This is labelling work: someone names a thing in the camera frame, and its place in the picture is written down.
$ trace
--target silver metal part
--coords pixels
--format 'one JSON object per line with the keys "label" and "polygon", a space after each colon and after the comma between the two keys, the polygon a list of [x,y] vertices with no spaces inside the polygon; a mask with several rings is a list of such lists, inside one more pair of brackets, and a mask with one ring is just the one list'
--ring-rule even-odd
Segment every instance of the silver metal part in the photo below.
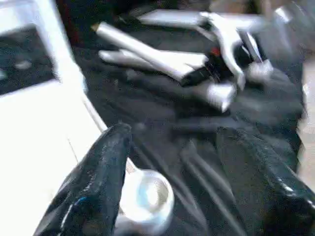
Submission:
{"label": "silver metal part", "polygon": [[114,51],[99,51],[98,52],[99,57],[107,62],[132,68],[140,68],[140,69],[146,69],[146,70],[156,70],[154,66],[152,66],[149,62],[146,60],[143,60],[140,57],[137,56],[126,56],[122,52],[114,52]]}
{"label": "silver metal part", "polygon": [[203,17],[198,11],[182,10],[154,10],[138,17],[145,25],[177,27],[194,29],[196,26],[207,23],[207,17]]}
{"label": "silver metal part", "polygon": [[[105,131],[107,126],[84,93],[81,99],[100,131]],[[156,171],[138,169],[128,158],[115,231],[158,236],[167,229],[173,206],[174,193],[167,179]]]}
{"label": "silver metal part", "polygon": [[227,67],[234,74],[235,83],[239,89],[244,89],[245,76],[234,57],[234,48],[242,45],[243,41],[237,32],[236,26],[231,21],[216,13],[176,10],[155,10],[139,17],[139,20],[144,24],[190,29],[193,29],[192,25],[195,25],[194,28],[196,28],[208,20],[209,24],[213,26],[213,32],[220,43],[222,57]]}
{"label": "silver metal part", "polygon": [[[237,30],[256,31],[267,24],[264,17],[259,15],[245,15],[233,13],[218,13],[229,21],[229,24],[237,28]],[[138,20],[145,25],[178,27],[185,29],[194,29],[207,23],[206,15],[198,11],[182,11],[182,10],[163,10],[157,9],[146,13]]]}
{"label": "silver metal part", "polygon": [[[138,57],[136,54],[131,53],[127,50],[120,49],[120,51],[126,56]],[[194,69],[199,69],[204,66],[208,58],[203,53],[190,53],[190,52],[180,52],[180,51],[168,51],[159,50],[165,56],[171,60],[179,61],[184,63]]]}
{"label": "silver metal part", "polygon": [[237,94],[237,88],[232,83],[213,84],[206,81],[193,88],[193,95],[207,102],[222,113],[226,112]]}
{"label": "silver metal part", "polygon": [[100,23],[96,33],[112,44],[137,54],[159,71],[162,71],[179,82],[187,74],[194,71],[190,66],[171,60],[159,50],[140,42],[105,22]]}
{"label": "silver metal part", "polygon": [[204,15],[208,15],[213,31],[218,37],[221,54],[226,66],[233,73],[237,86],[243,90],[245,87],[245,76],[234,57],[234,49],[243,44],[242,39],[236,28],[231,26],[229,21],[222,16],[216,13],[204,13]]}
{"label": "silver metal part", "polygon": [[[204,66],[208,58],[202,53],[186,53],[186,52],[173,52],[173,51],[160,51],[168,58],[180,61],[194,69],[199,69]],[[134,53],[127,50],[120,51],[99,51],[98,55],[105,62],[124,65],[128,67],[144,68],[148,70],[156,70],[146,60],[143,60]]]}
{"label": "silver metal part", "polygon": [[265,60],[261,63],[253,62],[248,67],[246,74],[247,80],[254,83],[265,84],[270,81],[273,70],[269,60]]}

